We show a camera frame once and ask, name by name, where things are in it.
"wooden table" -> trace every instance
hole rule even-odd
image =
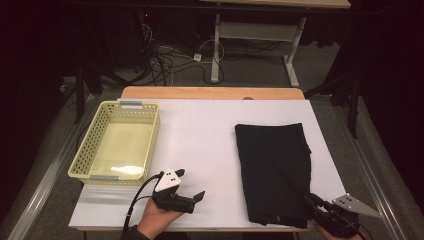
[[[185,214],[167,231],[305,231],[248,221],[234,139],[236,123],[302,123],[312,151],[311,191],[327,201],[345,194],[310,102],[299,89],[127,87],[122,98],[159,104],[161,123],[149,176],[169,167],[184,168],[177,193],[192,197],[206,191],[194,213]],[[148,184],[140,196],[149,195],[153,186]],[[85,184],[69,227],[121,230],[138,188]],[[139,221],[144,204],[136,204],[130,225]]]

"cable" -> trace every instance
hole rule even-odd
[[[200,68],[200,69],[202,69],[203,70],[203,79],[205,79],[205,77],[206,77],[206,70],[203,68],[203,67],[201,67],[201,66],[188,66],[188,67],[185,67],[185,68],[183,68],[183,69],[180,69],[180,70],[177,70],[177,71],[174,71],[174,73],[179,73],[179,72],[181,72],[181,71],[184,71],[184,70],[186,70],[186,69],[189,69],[189,68]]]
[[[152,196],[143,196],[143,197],[139,197],[139,198],[137,198],[136,202],[138,202],[138,201],[139,201],[139,200],[141,200],[141,199],[149,198],[149,197],[152,197]]]
[[[161,177],[162,177],[162,175],[163,175],[163,172],[160,172],[159,174],[153,175],[152,177],[150,177],[149,179],[147,179],[147,180],[143,183],[143,185],[141,185],[140,189],[138,189],[138,191],[137,191],[137,193],[135,194],[134,199],[133,199],[133,201],[131,202],[131,205],[130,205],[130,207],[129,207],[129,209],[128,209],[128,212],[127,212],[127,215],[126,215],[126,218],[125,218],[125,223],[124,223],[124,226],[123,226],[123,228],[122,228],[121,240],[123,240],[123,239],[124,239],[125,233],[128,231],[128,224],[130,223],[130,218],[131,218],[131,214],[132,214],[132,212],[133,212],[133,210],[134,210],[134,205],[135,205],[135,204],[136,204],[136,202],[138,201],[138,195],[140,195],[141,191],[143,191],[143,189],[146,187],[146,185],[147,185],[149,182],[151,182],[151,181],[152,181],[152,180],[154,180],[154,179],[161,178]]]
[[[171,73],[171,87],[174,86],[174,72],[172,72],[171,69],[169,69],[169,72]]]
[[[336,214],[336,216],[337,216],[340,220],[342,220],[343,222],[345,222],[347,225],[349,225],[352,229],[355,229],[356,233],[359,235],[359,237],[360,237],[362,240],[367,240],[367,239],[365,238],[365,236],[361,233],[361,231],[356,230],[355,226],[353,226],[353,224],[352,224],[352,223],[350,223],[350,221],[349,221],[349,220],[347,220],[346,218],[342,217],[342,216],[341,216],[341,215],[339,215],[339,214]]]
[[[130,80],[131,83],[136,83],[141,80],[143,80],[147,75],[149,75],[150,71],[152,71],[152,68],[150,65],[147,65],[147,67],[144,69],[143,73],[135,77],[134,79]]]
[[[146,25],[146,24],[142,24],[141,25],[142,27],[145,27],[145,28],[147,28],[147,30],[149,30],[148,31],[148,33],[150,33],[149,34],[149,43],[148,43],[148,45],[147,45],[147,47],[149,47],[149,45],[150,45],[150,43],[152,42],[152,38],[153,38],[153,32],[152,32],[152,29],[148,26],[148,25]]]
[[[190,52],[192,52],[192,55],[195,53],[194,51],[192,51],[192,46],[190,46],[190,44],[187,44],[187,43],[185,43],[185,42],[183,42],[181,40],[175,39],[175,38],[167,35],[166,33],[160,33],[160,36],[167,38],[168,40],[170,40],[171,42],[174,42],[174,43],[178,44],[179,46],[182,45],[181,47],[183,47],[183,48],[189,50]]]
[[[189,59],[194,60],[192,57],[190,57],[189,55],[185,54],[183,51],[180,51],[180,50],[176,49],[175,47],[170,48],[170,47],[167,47],[167,46],[159,46],[159,48],[172,49],[172,51],[170,51],[170,52],[168,52],[168,53],[162,53],[162,54],[164,54],[164,55],[169,55],[169,56],[172,56],[172,57],[189,58]],[[172,52],[174,52],[174,51],[180,52],[180,53],[182,53],[183,55],[175,55],[175,54],[171,54],[171,53],[172,53]]]
[[[174,79],[173,79],[173,73],[172,73],[172,70],[171,70],[172,64],[173,63],[172,63],[172,60],[170,58],[163,57],[163,56],[162,57],[157,56],[157,57],[155,57],[151,60],[151,67],[152,67],[151,73],[152,73],[152,78],[154,80],[155,86],[157,85],[158,81],[162,81],[162,80],[164,81],[164,86],[166,86],[166,78],[171,74],[172,74],[171,81],[173,83]],[[156,65],[158,65],[160,67],[159,71],[154,70],[154,66],[156,66]],[[163,78],[157,81],[157,78],[161,74],[162,74]]]
[[[231,39],[227,39],[227,38],[222,38],[222,40],[223,40],[222,42],[224,43],[224,45],[225,45],[225,42],[227,42],[227,43],[233,43],[233,44],[240,45],[240,46],[244,47],[243,54],[241,56],[237,57],[237,58],[233,58],[233,59],[228,58],[228,54],[227,54],[226,55],[227,57],[225,57],[225,59],[229,60],[229,61],[236,61],[236,60],[243,59],[250,53],[258,53],[258,52],[261,52],[261,51],[272,51],[272,50],[276,49],[281,44],[281,42],[278,42],[278,41],[271,41],[270,42],[270,41],[262,41],[261,40],[259,42],[255,42],[255,43],[252,43],[252,42],[246,43],[246,42],[240,42],[240,41],[231,40]],[[255,45],[267,44],[268,46],[267,47],[258,47],[258,46],[252,46],[251,44],[255,44]],[[226,47],[227,53],[230,50],[237,51],[239,49],[231,49],[231,48]]]
[[[207,40],[207,41],[205,41],[200,47],[199,47],[199,49],[197,50],[197,53],[198,54],[200,54],[200,49],[202,49],[202,47],[206,44],[206,43],[208,43],[208,42],[216,42],[216,43],[218,43],[219,44],[219,46],[221,46],[221,48],[222,48],[222,56],[219,58],[219,60],[222,60],[223,58],[224,58],[224,46],[222,46],[222,44],[219,42],[219,41],[216,41],[216,40],[214,40],[214,39],[209,39],[209,40]]]

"folded black cloth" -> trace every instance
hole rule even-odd
[[[306,228],[311,151],[301,123],[235,126],[249,221]]]

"desk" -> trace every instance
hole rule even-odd
[[[347,0],[202,0],[205,2],[214,2],[233,4],[251,4],[251,5],[271,5],[287,6],[301,8],[350,8]],[[220,14],[216,15],[215,21],[215,45],[214,58],[212,61],[211,82],[219,81],[219,39],[220,38],[238,38],[238,39],[260,39],[270,41],[291,42],[291,50],[288,55],[284,55],[284,65],[292,87],[299,87],[299,82],[293,67],[293,58],[299,45],[300,37],[306,23],[306,18],[300,18],[298,25],[278,26],[272,24],[255,24],[239,22],[222,22]]]
[[[241,100],[245,97],[255,100]],[[159,103],[161,125],[149,175],[168,167],[184,168],[186,173],[178,193],[191,197],[206,191],[194,213],[173,222],[168,231],[302,231],[248,221],[235,123],[301,122],[312,151],[311,191],[326,200],[345,194],[312,107],[308,100],[302,100],[303,94],[298,89],[128,87],[122,98]],[[149,195],[153,186],[149,184],[141,196]],[[86,184],[69,226],[86,231],[121,230],[138,188]],[[136,204],[130,225],[138,223],[144,204],[143,201]]]

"white surface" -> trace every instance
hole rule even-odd
[[[161,125],[149,176],[185,169],[177,193],[192,197],[205,190],[193,214],[168,230],[235,231],[288,227],[250,223],[242,190],[234,126],[302,123],[312,151],[311,192],[331,201],[345,194],[312,107],[307,100],[148,100],[159,103]],[[140,196],[152,193],[151,182]],[[138,187],[85,185],[69,223],[79,229],[120,229]],[[145,200],[134,209],[137,224]]]

